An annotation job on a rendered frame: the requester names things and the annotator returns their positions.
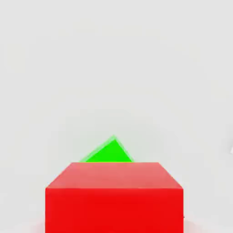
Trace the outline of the small green cube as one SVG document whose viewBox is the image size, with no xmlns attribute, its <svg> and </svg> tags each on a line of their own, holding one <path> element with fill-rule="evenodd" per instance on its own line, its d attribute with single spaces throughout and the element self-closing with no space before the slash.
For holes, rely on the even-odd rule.
<svg viewBox="0 0 233 233">
<path fill-rule="evenodd" d="M 116 136 L 111 136 L 80 162 L 134 162 Z"/>
</svg>

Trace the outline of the small red cube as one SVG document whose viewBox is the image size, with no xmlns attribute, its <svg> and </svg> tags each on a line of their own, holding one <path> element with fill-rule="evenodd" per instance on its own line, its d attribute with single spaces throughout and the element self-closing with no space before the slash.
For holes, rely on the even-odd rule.
<svg viewBox="0 0 233 233">
<path fill-rule="evenodd" d="M 74 162 L 46 188 L 45 233 L 184 233 L 183 188 L 157 162 Z"/>
</svg>

